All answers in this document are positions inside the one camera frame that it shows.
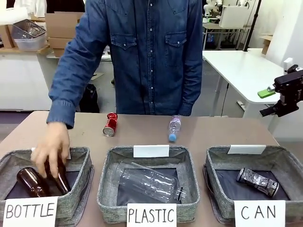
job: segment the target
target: person's right hand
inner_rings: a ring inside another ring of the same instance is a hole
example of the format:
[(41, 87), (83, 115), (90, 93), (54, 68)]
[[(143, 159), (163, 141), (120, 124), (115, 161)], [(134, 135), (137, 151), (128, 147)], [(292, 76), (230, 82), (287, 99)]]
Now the person's right hand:
[(66, 125), (62, 122), (50, 122), (46, 135), (32, 152), (31, 160), (37, 166), (39, 174), (46, 178), (44, 163), (48, 159), (53, 177), (58, 177), (58, 156), (65, 164), (70, 152), (70, 138)]

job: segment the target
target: gray floor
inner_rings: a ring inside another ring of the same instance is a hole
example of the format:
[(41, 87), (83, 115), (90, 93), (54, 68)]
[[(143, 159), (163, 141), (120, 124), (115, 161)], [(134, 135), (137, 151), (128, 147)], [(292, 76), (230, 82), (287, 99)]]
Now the gray floor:
[[(108, 113), (115, 111), (115, 88), (112, 86), (111, 79), (113, 78), (110, 69), (105, 74), (93, 81), (93, 84), (98, 90), (98, 102), (100, 111)], [(201, 96), (196, 101), (192, 116), (208, 116), (212, 108), (214, 99), (214, 91), (219, 74), (207, 63), (203, 63), (203, 82)], [(227, 83), (223, 83), (223, 90), (220, 94), (216, 115), (221, 115), (222, 104), (224, 100)], [(223, 115), (229, 117), (242, 117), (243, 111), (236, 104), (236, 100), (242, 100), (242, 97), (230, 86), (227, 92)], [(10, 132), (12, 132), (29, 113), (7, 113), (0, 112), (0, 141), (2, 141)]]

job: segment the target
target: shirt sleeve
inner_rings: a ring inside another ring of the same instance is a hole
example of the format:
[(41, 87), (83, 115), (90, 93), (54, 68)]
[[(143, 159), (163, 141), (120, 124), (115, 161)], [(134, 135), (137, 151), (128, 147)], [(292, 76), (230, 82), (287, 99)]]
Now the shirt sleeve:
[(189, 0), (184, 80), (179, 114), (190, 116), (202, 84), (202, 1)]
[(108, 43), (104, 0), (87, 0), (85, 7), (75, 38), (65, 48), (49, 92), (52, 106), (46, 122), (63, 122), (69, 129), (74, 126), (76, 107)]

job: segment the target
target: crushed red can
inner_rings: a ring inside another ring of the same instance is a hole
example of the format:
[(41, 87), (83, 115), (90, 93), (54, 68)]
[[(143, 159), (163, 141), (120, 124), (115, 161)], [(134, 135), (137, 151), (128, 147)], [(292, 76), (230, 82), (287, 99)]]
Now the crushed red can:
[(107, 115), (107, 123), (103, 129), (103, 134), (105, 136), (113, 136), (117, 127), (118, 115), (116, 113), (109, 113)]

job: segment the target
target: person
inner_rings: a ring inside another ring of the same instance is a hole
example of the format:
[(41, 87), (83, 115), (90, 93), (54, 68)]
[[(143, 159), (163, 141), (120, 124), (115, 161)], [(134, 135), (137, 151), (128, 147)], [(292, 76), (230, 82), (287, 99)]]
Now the person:
[(191, 115), (201, 92), (201, 0), (87, 0), (49, 93), (44, 139), (32, 153), (57, 177), (58, 156), (69, 153), (68, 129), (85, 86), (110, 46), (118, 114)]

